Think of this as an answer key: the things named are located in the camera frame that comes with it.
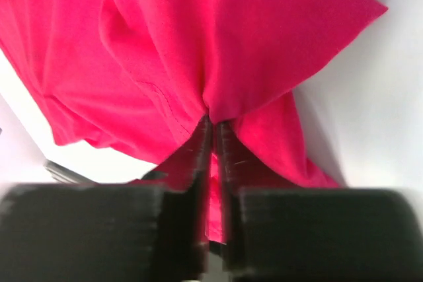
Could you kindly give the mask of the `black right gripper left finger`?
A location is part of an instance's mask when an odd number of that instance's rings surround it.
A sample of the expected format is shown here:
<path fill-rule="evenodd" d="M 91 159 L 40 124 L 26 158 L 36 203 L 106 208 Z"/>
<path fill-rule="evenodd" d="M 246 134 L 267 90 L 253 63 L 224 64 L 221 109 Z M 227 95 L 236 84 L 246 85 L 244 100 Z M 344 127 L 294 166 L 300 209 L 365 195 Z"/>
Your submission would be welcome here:
<path fill-rule="evenodd" d="M 211 149 L 204 117 L 135 182 L 10 187 L 1 198 L 1 280 L 198 280 Z"/>

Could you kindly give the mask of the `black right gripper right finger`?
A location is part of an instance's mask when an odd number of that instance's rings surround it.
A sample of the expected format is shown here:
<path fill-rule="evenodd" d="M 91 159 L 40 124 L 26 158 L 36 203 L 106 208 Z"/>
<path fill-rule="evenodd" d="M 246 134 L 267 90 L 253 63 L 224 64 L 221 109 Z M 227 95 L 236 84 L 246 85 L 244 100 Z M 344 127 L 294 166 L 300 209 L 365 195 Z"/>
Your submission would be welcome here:
<path fill-rule="evenodd" d="M 385 189 L 301 188 L 217 126 L 223 259 L 232 281 L 421 281 L 422 231 Z"/>

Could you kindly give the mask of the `pink t shirt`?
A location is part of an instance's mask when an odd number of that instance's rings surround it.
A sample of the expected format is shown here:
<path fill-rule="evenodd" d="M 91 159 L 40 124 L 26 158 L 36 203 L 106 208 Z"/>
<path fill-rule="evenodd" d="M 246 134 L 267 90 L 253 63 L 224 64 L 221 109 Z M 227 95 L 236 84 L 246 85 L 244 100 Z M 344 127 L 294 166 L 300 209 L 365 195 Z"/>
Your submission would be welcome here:
<path fill-rule="evenodd" d="M 1 49 L 58 145 L 158 164 L 209 116 L 290 182 L 334 188 L 307 156 L 293 89 L 386 10 L 378 0 L 1 0 Z"/>

